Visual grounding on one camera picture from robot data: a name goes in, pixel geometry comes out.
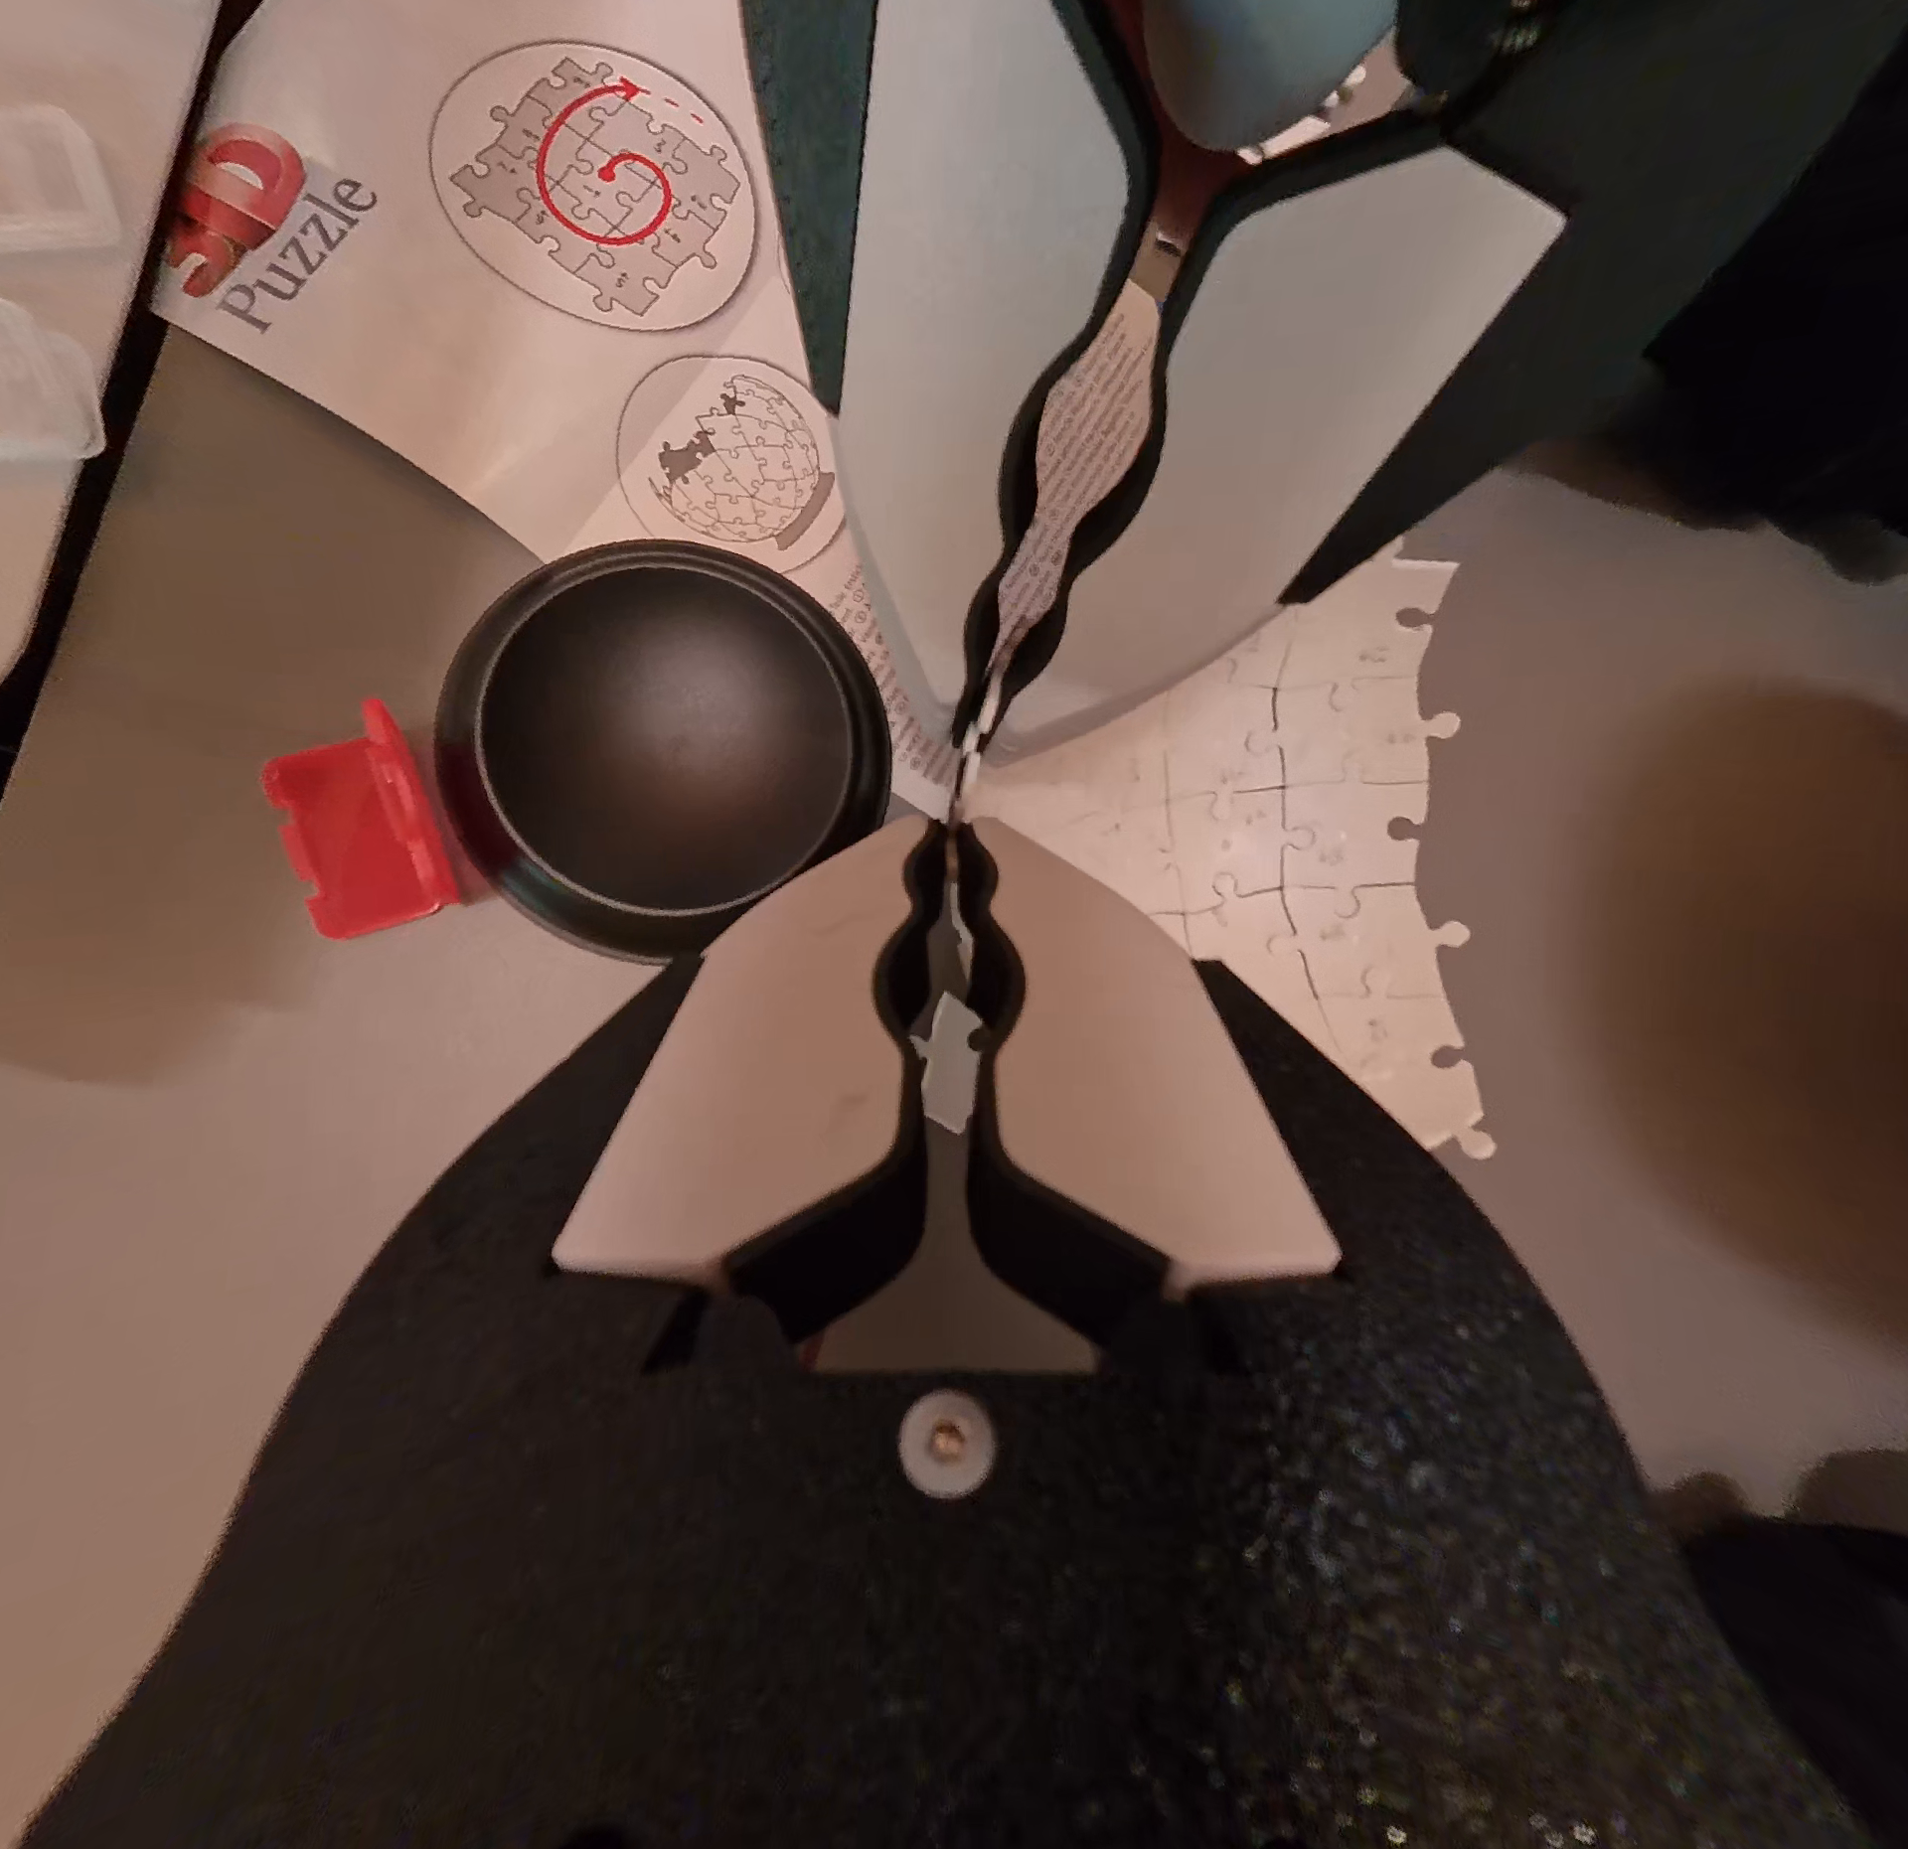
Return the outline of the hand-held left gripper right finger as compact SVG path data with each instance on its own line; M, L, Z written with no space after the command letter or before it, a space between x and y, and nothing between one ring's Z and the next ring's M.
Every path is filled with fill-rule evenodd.
M1087 1342L1205 1291L1333 1276L1197 960L1001 817L954 827L954 891L986 1023L965 1218L990 1276Z

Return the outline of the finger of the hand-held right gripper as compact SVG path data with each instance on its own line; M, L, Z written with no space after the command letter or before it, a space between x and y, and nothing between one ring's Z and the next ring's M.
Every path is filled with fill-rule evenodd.
M877 0L840 461L871 611L935 742L1055 650L1077 524L1147 431L1120 312L1156 125L1110 0Z
M1142 488L1071 573L1061 649L990 751L1073 742L1268 623L1565 224L1434 116L1371 116L1219 192L1156 312Z

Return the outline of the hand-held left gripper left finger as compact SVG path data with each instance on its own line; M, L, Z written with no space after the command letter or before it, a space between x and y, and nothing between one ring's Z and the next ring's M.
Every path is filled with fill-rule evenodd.
M773 886L696 960L573 1218L571 1276L759 1300L790 1342L881 1291L927 1228L914 1020L943 822L905 813Z

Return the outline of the curved assembled white puzzle section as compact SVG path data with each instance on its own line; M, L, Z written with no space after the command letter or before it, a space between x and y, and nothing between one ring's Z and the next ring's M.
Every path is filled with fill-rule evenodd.
M1427 922L1417 845L1458 712L1417 707L1450 561L1401 545L1138 712L983 764L972 810L1110 881L1219 960L1422 1147L1493 1159L1440 987L1462 922Z

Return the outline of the white puzzle piece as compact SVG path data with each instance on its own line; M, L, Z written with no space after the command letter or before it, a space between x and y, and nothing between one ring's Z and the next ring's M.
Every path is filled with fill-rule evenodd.
M951 727L951 754L954 774L947 788L947 827L954 835L972 813L972 788L983 780L983 754L1001 727L1005 697L1010 697L1010 667L1015 667L1018 639L1001 634L990 658L983 662L977 682L962 697L954 727Z
M927 1123L962 1137L972 1126L977 1106L977 1079L983 1079L983 1049L977 1049L983 1020L962 994L935 994L927 1033L919 1033L919 1093Z

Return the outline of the black round ball stand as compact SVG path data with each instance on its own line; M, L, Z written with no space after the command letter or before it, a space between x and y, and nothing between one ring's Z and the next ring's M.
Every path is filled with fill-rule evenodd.
M680 539L599 545L469 623L430 774L497 899L658 967L877 835L891 729L848 626L798 582Z

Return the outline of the person's right hand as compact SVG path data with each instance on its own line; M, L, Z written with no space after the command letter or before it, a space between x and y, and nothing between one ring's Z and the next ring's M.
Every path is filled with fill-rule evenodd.
M1205 222L1211 203L1224 185L1238 185L1260 159L1243 159L1233 147L1197 147L1156 98L1147 38L1142 38L1142 0L1110 0L1110 8L1156 121L1156 197L1147 214L1147 239L1153 239L1147 265L1153 265L1153 293L1163 293L1197 224Z

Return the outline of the red plastic clip part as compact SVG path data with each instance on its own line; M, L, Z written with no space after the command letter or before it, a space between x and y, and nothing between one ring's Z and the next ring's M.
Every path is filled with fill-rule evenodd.
M414 742L378 697L362 700L352 742L275 754L262 788L325 940L414 926L459 903Z

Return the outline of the printed instruction sheet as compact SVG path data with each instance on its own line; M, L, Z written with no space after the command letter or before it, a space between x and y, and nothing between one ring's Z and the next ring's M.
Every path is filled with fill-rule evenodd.
M947 810L811 372L741 0L267 0L159 309L544 561L680 539L790 573L887 693L891 788Z

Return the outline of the person's torso in black clothing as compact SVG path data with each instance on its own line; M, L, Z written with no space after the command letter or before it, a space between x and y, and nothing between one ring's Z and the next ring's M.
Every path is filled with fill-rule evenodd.
M1658 1493L1658 1516L1771 1713L1878 1846L1908 1846L1908 1455L1832 1450L1788 1516L1725 1475Z

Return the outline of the small clear plastic box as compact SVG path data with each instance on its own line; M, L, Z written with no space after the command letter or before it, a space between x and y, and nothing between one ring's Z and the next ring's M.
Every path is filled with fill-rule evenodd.
M101 398L78 338L0 298L0 461L78 466L101 449Z
M84 121L56 102L0 112L0 253L110 249L124 222Z

